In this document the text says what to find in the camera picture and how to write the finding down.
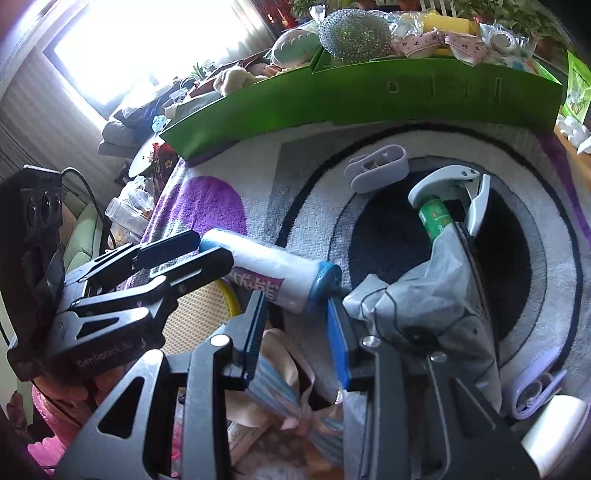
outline purple label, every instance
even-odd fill
[[[269,301],[277,301],[279,289],[284,278],[271,278],[252,272],[242,267],[234,267],[229,274],[230,280],[247,290],[259,290],[263,292]]]

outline green box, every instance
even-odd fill
[[[483,121],[549,133],[563,87],[505,66],[448,57],[330,65],[322,48],[309,66],[283,73],[172,122],[160,135],[182,157],[216,144],[298,125],[386,120]]]

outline green package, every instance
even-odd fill
[[[591,104],[591,72],[581,60],[569,52],[569,87],[563,107],[564,116],[573,116],[583,123]]]

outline cylindrical container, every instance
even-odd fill
[[[421,219],[431,242],[434,242],[441,235],[445,227],[453,223],[447,207],[439,197],[433,195],[419,208],[418,217]]]
[[[267,299],[291,312],[309,312],[340,286],[338,265],[308,260],[284,248],[214,228],[201,239],[199,251],[224,247],[234,256],[229,279],[248,290],[261,290]]]
[[[574,442],[587,404],[568,395],[556,395],[525,435],[521,444],[535,462],[540,477],[546,477]]]

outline white paper roll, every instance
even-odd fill
[[[544,478],[558,464],[574,442],[587,404],[568,395],[556,395],[521,444]]]

